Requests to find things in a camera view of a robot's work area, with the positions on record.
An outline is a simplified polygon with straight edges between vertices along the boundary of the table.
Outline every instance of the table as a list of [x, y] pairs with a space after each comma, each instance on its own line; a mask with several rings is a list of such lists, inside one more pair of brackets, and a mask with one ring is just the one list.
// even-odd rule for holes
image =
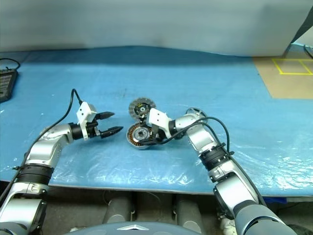
[[[263, 195], [313, 195], [313, 100], [270, 97], [251, 58], [156, 47], [2, 53], [18, 59], [11, 100], [0, 104], [0, 179], [39, 132], [67, 109], [70, 91], [115, 115], [100, 129], [118, 134], [67, 146], [51, 185], [211, 194], [213, 184], [187, 138], [147, 150], [126, 140], [128, 106], [148, 97], [169, 117], [199, 107], [230, 132], [234, 157]], [[75, 101], [64, 123], [76, 122]], [[223, 129], [211, 121], [220, 139]]]

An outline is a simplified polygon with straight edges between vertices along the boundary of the black device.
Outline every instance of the black device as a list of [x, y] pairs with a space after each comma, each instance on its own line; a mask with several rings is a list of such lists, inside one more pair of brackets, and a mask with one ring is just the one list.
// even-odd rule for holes
[[12, 90], [18, 76], [17, 69], [21, 66], [16, 60], [10, 58], [1, 58], [0, 60], [10, 60], [17, 63], [16, 68], [9, 68], [0, 70], [0, 102], [7, 101], [12, 96]]

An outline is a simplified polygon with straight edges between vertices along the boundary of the floor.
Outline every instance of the floor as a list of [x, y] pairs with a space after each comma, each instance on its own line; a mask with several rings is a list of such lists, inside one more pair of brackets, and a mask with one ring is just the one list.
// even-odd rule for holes
[[[86, 190], [76, 188], [52, 188], [48, 197], [48, 207], [44, 235], [61, 235], [72, 228], [83, 228], [102, 224], [107, 203], [116, 191]], [[173, 197], [169, 193], [133, 192], [135, 221], [160, 221], [176, 224], [173, 214]], [[213, 196], [190, 195], [200, 208], [207, 235], [222, 235], [220, 222], [216, 217], [216, 202]], [[286, 224], [295, 224], [313, 231], [313, 203], [270, 204]]]

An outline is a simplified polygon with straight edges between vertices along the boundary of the tan floor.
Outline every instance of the tan floor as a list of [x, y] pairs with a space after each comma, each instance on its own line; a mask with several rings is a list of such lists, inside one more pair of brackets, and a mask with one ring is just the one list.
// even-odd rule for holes
[[253, 61], [273, 98], [313, 99], [313, 59], [302, 49], [294, 49], [281, 57]]

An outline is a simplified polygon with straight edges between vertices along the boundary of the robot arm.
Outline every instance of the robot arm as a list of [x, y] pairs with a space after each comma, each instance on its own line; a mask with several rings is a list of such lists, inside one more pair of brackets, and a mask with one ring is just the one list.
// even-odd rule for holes
[[163, 144], [173, 136], [176, 139], [187, 135], [193, 148], [216, 183], [216, 196], [223, 213], [235, 219], [238, 235], [296, 235], [284, 222], [265, 205], [262, 197], [243, 169], [220, 143], [205, 129], [206, 123], [199, 122], [206, 115], [199, 109], [188, 109], [186, 114], [175, 120], [155, 108], [151, 108], [142, 125], [151, 126], [152, 139], [141, 140], [142, 145]]
[[97, 120], [109, 118], [114, 113], [97, 114], [91, 104], [80, 104], [78, 123], [50, 128], [33, 144], [24, 164], [17, 168], [17, 177], [0, 208], [1, 235], [26, 235], [41, 228], [45, 217], [44, 197], [49, 190], [48, 183], [66, 145], [80, 138], [105, 138], [123, 128], [113, 127], [99, 131]]

